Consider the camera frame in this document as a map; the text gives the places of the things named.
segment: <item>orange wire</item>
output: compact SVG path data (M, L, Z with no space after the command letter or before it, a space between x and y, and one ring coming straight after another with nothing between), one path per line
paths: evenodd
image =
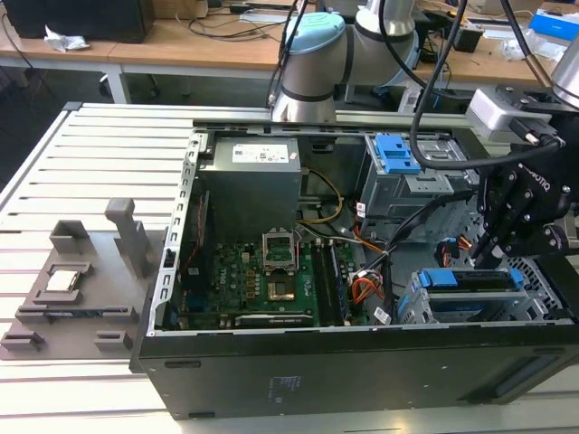
M366 283L366 288L364 288L362 293L358 296L357 291L361 283ZM377 296L384 300L384 294L378 290L378 287L372 280L369 278L356 279L354 285L352 286L352 298L354 299L354 303L359 304L361 301L364 301L365 298L370 294L371 290L373 290Z
M363 240L362 237L360 237L360 231L358 230L358 228L354 228L354 236L356 237L356 239L360 242L362 242L368 249L372 249L374 251L377 251L378 253L384 253L383 250L381 250L379 247L376 247L374 244L371 244L370 242Z

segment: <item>metal table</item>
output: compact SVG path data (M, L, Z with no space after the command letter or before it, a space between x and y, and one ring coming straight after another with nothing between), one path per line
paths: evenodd
M133 197L145 226L169 221L194 118L267 118L260 108L69 105L0 194L0 333L7 331L46 260L59 219L109 230L111 196ZM342 121L409 124L411 118L340 112ZM428 125L466 126L430 116ZM127 360L1 362L0 432L579 432L579 367L506 406L174 422Z

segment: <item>floor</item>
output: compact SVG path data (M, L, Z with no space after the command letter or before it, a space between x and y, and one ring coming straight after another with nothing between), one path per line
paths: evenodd
M58 115L66 101L110 103L112 99L100 95L100 74L78 71L26 71L27 86L8 82L8 74L18 71L0 69L0 190L4 188L18 167ZM48 91L40 78L50 88ZM160 95L151 96L147 76L130 75L129 89L133 103L262 107L267 89L266 80L219 79L156 76ZM189 81L190 95L182 95ZM343 97L338 109L395 110L400 98L396 90L388 98L377 99L370 88L356 88L356 103L346 104ZM455 107L444 107L454 112Z

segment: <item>chip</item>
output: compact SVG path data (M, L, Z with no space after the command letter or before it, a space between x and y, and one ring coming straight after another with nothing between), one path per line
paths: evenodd
M268 276L268 300L269 301L295 301L296 279L294 276L271 275Z

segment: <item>white label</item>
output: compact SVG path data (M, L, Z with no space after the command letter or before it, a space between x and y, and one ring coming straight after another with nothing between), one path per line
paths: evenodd
M365 219L365 203L358 202L356 204L356 214L361 219Z
M385 326L389 326L392 321L392 318L388 314L386 314L385 311L382 310L382 308L380 307L376 308L376 310L374 311L374 316L378 321L380 321Z
M246 145L233 147L234 163L289 163L286 145Z

